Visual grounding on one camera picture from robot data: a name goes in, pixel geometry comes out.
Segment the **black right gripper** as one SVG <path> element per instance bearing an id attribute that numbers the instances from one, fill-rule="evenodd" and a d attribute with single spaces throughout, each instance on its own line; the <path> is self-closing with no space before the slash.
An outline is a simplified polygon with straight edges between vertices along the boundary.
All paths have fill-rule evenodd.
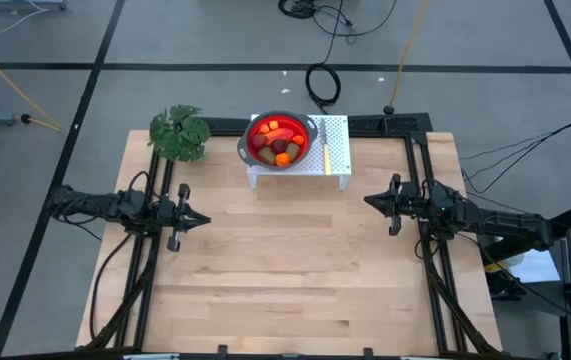
<path id="1" fill-rule="evenodd" d="M 386 191 L 365 196 L 364 201 L 383 216 L 390 216 L 389 234 L 396 236 L 402 227 L 401 216 L 428 223 L 435 221 L 435 207 L 431 199 L 433 187 L 434 182 L 430 178 L 415 185 L 411 181 L 402 182 L 401 176 L 394 173 Z"/>

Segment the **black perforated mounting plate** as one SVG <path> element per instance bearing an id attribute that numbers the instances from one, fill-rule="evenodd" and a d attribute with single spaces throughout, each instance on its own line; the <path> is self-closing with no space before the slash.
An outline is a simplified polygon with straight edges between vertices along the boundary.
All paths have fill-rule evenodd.
<path id="1" fill-rule="evenodd" d="M 349 134 L 391 136 L 411 132 L 432 132 L 428 113 L 352 115 L 347 117 Z"/>

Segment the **red collapsible colander bowl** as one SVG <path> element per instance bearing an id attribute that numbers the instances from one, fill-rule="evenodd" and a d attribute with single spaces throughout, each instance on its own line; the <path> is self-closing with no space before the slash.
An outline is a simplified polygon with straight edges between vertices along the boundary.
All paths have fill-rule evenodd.
<path id="1" fill-rule="evenodd" d="M 301 146 L 301 151 L 297 159 L 289 166 L 269 166 L 262 163 L 258 156 L 257 151 L 260 148 L 255 148 L 252 145 L 251 138 L 260 134 L 259 127 L 263 124 L 268 125 L 270 121 L 277 121 L 279 128 L 288 128 L 295 132 L 295 135 L 301 135 L 305 138 L 305 143 Z M 265 112 L 254 117 L 247 126 L 244 134 L 237 143 L 237 152 L 240 159 L 248 166 L 262 166 L 271 170 L 285 170 L 300 163 L 310 152 L 312 143 L 318 136 L 318 127 L 314 121 L 306 116 L 295 114 L 286 111 L 271 111 Z"/>

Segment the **green plant in white pot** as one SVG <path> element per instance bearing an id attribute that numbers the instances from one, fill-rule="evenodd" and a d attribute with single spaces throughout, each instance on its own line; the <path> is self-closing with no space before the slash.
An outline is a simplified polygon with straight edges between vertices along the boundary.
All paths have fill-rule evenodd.
<path id="1" fill-rule="evenodd" d="M 211 137 L 201 108 L 173 105 L 156 114 L 149 126 L 148 145 L 168 161 L 197 162 L 203 159 Z"/>

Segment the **white perforated shelf riser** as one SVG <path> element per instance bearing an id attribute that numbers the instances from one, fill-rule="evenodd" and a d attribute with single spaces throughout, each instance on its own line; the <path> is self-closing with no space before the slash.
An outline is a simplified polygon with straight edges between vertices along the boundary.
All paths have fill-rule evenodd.
<path id="1" fill-rule="evenodd" d="M 321 119 L 325 119 L 327 138 L 331 158 L 332 175 L 339 180 L 341 191 L 347 189 L 351 177 L 351 152 L 348 120 L 345 115 L 310 115 L 318 127 L 318 136 L 311 145 L 308 155 L 298 164 L 285 170 L 271 170 L 262 166 L 248 166 L 247 176 L 251 190 L 257 188 L 260 176 L 325 176 L 323 164 L 323 146 L 320 137 Z"/>

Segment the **white sheet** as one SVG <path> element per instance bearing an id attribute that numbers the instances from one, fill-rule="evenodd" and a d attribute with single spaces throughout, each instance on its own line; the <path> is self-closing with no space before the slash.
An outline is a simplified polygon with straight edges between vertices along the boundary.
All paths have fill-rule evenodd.
<path id="1" fill-rule="evenodd" d="M 507 258 L 500 265 L 523 283 L 558 282 L 559 272 L 549 250 L 528 252 Z"/>

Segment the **knife with wooden handle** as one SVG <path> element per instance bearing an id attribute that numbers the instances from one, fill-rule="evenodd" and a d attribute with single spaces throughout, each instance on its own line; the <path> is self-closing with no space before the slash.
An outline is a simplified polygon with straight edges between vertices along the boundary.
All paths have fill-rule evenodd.
<path id="1" fill-rule="evenodd" d="M 331 166 L 331 158 L 330 158 L 328 138 L 327 138 L 327 126 L 324 118 L 321 119 L 320 123 L 320 137 L 323 146 L 324 175 L 330 176 L 332 175 L 332 166 Z"/>

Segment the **red-yellow mango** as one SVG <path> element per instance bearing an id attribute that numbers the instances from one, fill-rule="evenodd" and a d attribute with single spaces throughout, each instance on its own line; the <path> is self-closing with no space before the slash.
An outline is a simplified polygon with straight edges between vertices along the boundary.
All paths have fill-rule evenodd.
<path id="1" fill-rule="evenodd" d="M 290 141 L 295 136 L 295 132 L 288 128 L 277 128 L 267 132 L 265 137 L 265 144 L 271 145 L 276 140 Z"/>

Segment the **black aluminium table frame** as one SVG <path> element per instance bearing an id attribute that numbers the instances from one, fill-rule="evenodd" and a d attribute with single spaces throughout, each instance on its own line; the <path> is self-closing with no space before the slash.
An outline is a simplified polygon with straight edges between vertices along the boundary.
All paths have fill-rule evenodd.
<path id="1" fill-rule="evenodd" d="M 210 223 L 161 249 L 142 347 L 149 352 L 431 356 L 438 351 L 419 225 L 398 235 L 365 202 L 409 173 L 402 140 L 374 125 L 349 140 L 346 187 L 265 176 L 250 187 L 237 143 L 246 120 L 215 119 L 205 158 L 170 188 Z"/>

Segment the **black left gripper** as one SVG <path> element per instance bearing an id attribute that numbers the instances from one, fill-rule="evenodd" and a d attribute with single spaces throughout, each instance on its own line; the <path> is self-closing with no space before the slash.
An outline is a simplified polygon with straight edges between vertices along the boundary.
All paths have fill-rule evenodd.
<path id="1" fill-rule="evenodd" d="M 189 199 L 189 186 L 186 183 L 179 186 L 178 195 L 177 203 L 173 202 L 168 195 L 162 195 L 157 212 L 160 226 L 173 229 L 167 244 L 167 249 L 171 252 L 180 251 L 182 233 L 210 223 L 209 217 L 193 210 L 190 205 L 186 205 Z"/>

